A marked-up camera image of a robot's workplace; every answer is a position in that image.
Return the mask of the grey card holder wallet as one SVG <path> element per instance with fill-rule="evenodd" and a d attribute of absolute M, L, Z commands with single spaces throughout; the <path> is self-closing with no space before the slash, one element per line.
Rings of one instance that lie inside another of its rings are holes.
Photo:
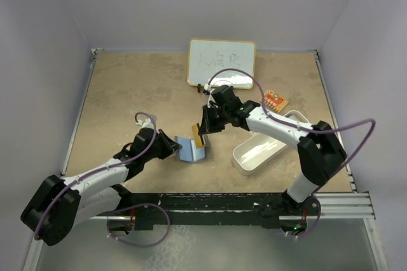
<path fill-rule="evenodd" d="M 176 143 L 181 145 L 177 159 L 186 163 L 197 163 L 211 157 L 210 142 L 207 135 L 203 136 L 204 147 L 197 148 L 193 139 L 175 136 Z"/>

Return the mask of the yellow credit card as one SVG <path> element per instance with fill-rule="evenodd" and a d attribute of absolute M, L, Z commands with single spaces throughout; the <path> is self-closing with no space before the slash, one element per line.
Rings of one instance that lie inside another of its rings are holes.
<path fill-rule="evenodd" d="M 195 142 L 195 147 L 196 148 L 204 148 L 205 147 L 205 142 L 203 137 L 199 134 L 199 124 L 196 123 L 192 125 L 192 135 L 193 135 L 193 140 Z"/>

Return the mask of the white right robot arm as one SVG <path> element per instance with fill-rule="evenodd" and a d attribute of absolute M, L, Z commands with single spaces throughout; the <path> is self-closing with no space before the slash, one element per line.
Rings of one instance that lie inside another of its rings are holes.
<path fill-rule="evenodd" d="M 227 124 L 272 137 L 298 152 L 301 173 L 285 191 L 283 208 L 298 214 L 305 200 L 340 170 L 347 154 L 330 124 L 302 123 L 275 114 L 263 102 L 242 102 L 229 85 L 204 86 L 208 102 L 202 107 L 198 137 L 221 132 Z"/>

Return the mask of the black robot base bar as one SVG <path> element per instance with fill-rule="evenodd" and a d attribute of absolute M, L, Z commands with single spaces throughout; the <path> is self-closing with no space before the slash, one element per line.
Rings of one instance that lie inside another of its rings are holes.
<path fill-rule="evenodd" d="M 115 187 L 121 200 L 105 216 L 129 216 L 135 211 L 135 230 L 155 225 L 260 226 L 265 229 L 305 229 L 320 216 L 319 201 L 309 196 L 293 202 L 285 193 L 132 193 Z"/>

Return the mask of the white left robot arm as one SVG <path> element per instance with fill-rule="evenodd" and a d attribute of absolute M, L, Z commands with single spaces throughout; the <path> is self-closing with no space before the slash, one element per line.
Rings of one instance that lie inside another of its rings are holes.
<path fill-rule="evenodd" d="M 89 218 L 105 212 L 124 215 L 134 200 L 123 183 L 140 174 L 147 162 L 164 160 L 181 148 L 163 130 L 144 127 L 105 164 L 76 176 L 48 176 L 20 219 L 35 240 L 53 246 Z"/>

